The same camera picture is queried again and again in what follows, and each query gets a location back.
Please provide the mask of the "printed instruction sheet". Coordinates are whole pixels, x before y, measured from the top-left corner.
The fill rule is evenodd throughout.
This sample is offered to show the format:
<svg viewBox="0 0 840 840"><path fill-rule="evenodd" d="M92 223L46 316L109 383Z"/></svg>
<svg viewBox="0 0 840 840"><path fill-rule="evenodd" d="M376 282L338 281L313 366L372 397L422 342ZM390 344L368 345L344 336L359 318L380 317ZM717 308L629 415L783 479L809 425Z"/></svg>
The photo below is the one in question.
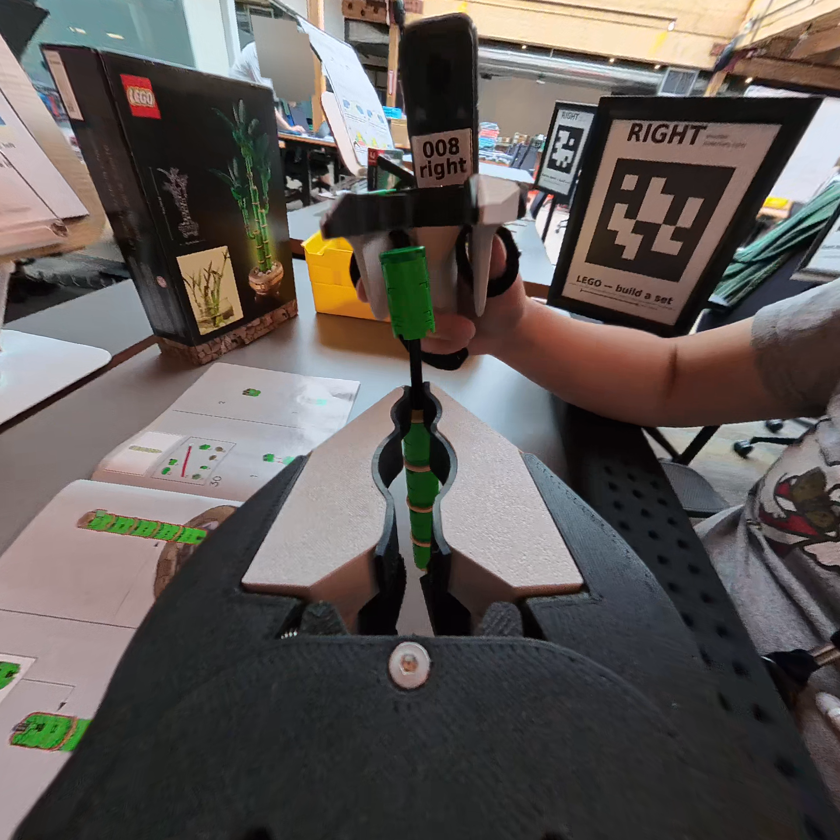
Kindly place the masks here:
<svg viewBox="0 0 840 840"><path fill-rule="evenodd" d="M60 162L78 159L5 39L1 40L2 251L66 237L89 212Z"/></svg>

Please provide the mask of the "person's right forearm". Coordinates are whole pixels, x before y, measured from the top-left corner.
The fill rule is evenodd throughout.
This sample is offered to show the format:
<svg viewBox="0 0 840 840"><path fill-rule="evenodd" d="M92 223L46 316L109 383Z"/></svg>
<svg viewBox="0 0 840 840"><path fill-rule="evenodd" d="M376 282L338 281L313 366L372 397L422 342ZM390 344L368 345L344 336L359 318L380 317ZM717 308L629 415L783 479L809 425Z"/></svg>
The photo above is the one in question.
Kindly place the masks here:
<svg viewBox="0 0 840 840"><path fill-rule="evenodd" d="M561 316L528 303L497 357L568 404L644 427L781 414L760 377L751 320L675 339Z"/></svg>

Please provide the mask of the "yellow plastic bin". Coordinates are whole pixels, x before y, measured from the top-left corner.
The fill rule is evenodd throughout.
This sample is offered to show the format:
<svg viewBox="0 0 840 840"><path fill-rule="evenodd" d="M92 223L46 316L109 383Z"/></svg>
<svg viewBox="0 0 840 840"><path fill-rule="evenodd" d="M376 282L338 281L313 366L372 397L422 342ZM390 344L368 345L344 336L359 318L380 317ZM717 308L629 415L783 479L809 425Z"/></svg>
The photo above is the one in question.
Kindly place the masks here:
<svg viewBox="0 0 840 840"><path fill-rule="evenodd" d="M319 231L302 244L317 313L367 319L368 305L360 301L350 278L352 246L344 238L323 238Z"/></svg>

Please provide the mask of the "black building set box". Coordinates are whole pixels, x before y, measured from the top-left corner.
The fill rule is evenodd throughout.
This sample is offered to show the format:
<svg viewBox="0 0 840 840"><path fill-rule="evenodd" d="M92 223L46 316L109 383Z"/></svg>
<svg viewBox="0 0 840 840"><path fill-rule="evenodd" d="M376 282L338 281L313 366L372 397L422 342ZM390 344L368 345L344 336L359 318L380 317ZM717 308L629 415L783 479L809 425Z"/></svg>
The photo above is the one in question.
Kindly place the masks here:
<svg viewBox="0 0 840 840"><path fill-rule="evenodd" d="M84 46L41 52L161 349L206 364L295 318L270 89Z"/></svg>

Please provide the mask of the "green cylinder brick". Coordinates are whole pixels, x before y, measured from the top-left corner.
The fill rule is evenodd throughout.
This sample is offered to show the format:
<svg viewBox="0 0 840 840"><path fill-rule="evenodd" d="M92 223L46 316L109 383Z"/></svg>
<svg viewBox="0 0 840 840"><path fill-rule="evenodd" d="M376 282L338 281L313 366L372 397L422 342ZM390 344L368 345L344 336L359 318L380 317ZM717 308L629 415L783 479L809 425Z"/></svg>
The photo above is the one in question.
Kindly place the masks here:
<svg viewBox="0 0 840 840"><path fill-rule="evenodd" d="M406 342L424 339L435 329L425 247L387 250L380 263L394 335Z"/></svg>

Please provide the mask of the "black framed marker sign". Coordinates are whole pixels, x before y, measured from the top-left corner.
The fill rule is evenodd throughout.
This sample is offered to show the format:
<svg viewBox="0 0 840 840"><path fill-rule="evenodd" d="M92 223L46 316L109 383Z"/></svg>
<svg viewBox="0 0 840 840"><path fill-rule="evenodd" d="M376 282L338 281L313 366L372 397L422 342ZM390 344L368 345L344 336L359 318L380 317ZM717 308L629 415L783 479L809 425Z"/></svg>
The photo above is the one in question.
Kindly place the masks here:
<svg viewBox="0 0 840 840"><path fill-rule="evenodd" d="M557 101L546 134L534 186L569 205L581 167L581 157L595 118L596 106Z"/></svg>
<svg viewBox="0 0 840 840"><path fill-rule="evenodd" d="M602 98L548 304L687 334L822 101Z"/></svg>

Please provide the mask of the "green bamboo stalk model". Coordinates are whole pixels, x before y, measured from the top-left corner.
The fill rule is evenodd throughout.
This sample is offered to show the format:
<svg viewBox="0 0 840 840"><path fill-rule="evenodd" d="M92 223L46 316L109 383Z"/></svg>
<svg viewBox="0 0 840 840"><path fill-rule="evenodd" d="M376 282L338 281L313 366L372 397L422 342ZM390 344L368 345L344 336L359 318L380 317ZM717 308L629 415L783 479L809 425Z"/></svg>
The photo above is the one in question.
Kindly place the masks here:
<svg viewBox="0 0 840 840"><path fill-rule="evenodd" d="M432 557L433 509L438 496L438 478L430 466L431 437L425 425L425 390L422 370L422 349L419 339L399 340L408 352L410 373L411 416L403 439L403 459L406 473L406 504L408 507L413 560L425 571Z"/></svg>

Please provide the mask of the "person's right hand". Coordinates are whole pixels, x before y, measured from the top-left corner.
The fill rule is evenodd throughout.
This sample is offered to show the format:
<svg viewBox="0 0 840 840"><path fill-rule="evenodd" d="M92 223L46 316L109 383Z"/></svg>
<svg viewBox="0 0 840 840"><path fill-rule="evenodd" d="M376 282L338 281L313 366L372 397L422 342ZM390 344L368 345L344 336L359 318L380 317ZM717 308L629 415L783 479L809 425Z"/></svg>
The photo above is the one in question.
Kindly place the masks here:
<svg viewBox="0 0 840 840"><path fill-rule="evenodd" d="M522 277L511 271L519 267L519 250L511 233L499 227L491 244L488 296L482 314L474 306L473 273L467 260L457 261L457 302L453 311L434 310L435 331L421 341L426 354L495 354L509 341L533 303Z"/></svg>

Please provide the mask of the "instruction booklet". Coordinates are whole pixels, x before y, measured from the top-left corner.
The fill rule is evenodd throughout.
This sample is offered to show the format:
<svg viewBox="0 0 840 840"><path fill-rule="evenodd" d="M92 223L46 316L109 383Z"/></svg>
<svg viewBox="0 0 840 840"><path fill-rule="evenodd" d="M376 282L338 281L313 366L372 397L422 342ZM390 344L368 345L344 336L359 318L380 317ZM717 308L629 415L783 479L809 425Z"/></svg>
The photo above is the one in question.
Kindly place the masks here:
<svg viewBox="0 0 840 840"><path fill-rule="evenodd" d="M174 573L257 489L341 429L359 389L213 364L3 553L2 838L68 761Z"/></svg>

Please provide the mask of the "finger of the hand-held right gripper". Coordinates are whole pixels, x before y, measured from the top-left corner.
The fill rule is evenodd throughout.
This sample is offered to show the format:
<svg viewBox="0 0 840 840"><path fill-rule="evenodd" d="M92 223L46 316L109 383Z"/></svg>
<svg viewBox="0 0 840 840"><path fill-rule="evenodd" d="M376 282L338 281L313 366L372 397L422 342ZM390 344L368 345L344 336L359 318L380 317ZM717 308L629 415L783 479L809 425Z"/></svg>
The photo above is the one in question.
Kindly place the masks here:
<svg viewBox="0 0 840 840"><path fill-rule="evenodd" d="M354 237L354 258L360 271L356 294L369 304L373 317L380 321L390 318L381 255L393 247L387 232Z"/></svg>
<svg viewBox="0 0 840 840"><path fill-rule="evenodd" d="M474 310L481 316L487 304L492 242L499 227L520 217L522 190L514 181L472 175L468 199L468 259Z"/></svg>

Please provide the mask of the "green striped cloth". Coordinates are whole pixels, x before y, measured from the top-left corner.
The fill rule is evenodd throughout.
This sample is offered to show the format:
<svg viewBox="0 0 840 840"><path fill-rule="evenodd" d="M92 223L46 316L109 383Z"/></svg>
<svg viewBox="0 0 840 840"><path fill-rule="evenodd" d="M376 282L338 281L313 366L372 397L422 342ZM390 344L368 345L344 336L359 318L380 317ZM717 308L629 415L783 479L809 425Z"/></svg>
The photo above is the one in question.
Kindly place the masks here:
<svg viewBox="0 0 840 840"><path fill-rule="evenodd" d="M797 214L736 250L709 303L732 308L756 291L790 257L813 245L838 204L839 180L835 176Z"/></svg>

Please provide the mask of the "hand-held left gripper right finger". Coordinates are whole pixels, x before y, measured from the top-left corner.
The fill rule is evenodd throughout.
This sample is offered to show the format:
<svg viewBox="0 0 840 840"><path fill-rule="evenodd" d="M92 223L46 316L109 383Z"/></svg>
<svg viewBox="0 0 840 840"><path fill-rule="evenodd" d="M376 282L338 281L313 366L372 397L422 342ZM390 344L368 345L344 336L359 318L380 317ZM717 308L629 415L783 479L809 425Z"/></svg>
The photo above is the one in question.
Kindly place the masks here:
<svg viewBox="0 0 840 840"><path fill-rule="evenodd" d="M583 593L525 454L442 389L425 396L438 493L421 585L434 634L471 635L496 602Z"/></svg>

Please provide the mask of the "black dotted edge pad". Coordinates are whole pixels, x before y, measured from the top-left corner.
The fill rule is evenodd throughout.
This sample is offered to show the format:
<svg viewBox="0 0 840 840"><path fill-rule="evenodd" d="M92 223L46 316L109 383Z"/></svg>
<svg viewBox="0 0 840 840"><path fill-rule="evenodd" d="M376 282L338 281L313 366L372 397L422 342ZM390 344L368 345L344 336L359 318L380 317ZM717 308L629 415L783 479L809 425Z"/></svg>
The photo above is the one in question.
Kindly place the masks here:
<svg viewBox="0 0 840 840"><path fill-rule="evenodd" d="M641 428L552 402L572 489L646 563L698 646L722 715L714 733L747 750L767 809L793 809L789 837L838 838L838 812L793 718L815 657L759 656Z"/></svg>

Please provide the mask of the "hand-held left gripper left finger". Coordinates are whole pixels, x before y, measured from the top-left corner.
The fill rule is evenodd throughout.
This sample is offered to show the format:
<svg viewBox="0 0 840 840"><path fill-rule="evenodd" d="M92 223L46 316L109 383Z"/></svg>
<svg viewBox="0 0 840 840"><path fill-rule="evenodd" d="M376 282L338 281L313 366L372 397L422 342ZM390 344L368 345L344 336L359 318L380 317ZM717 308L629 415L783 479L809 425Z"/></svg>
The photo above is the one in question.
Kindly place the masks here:
<svg viewBox="0 0 840 840"><path fill-rule="evenodd" d="M349 630L394 635L406 567L391 493L411 424L395 388L312 450L241 583L249 592L327 602Z"/></svg>

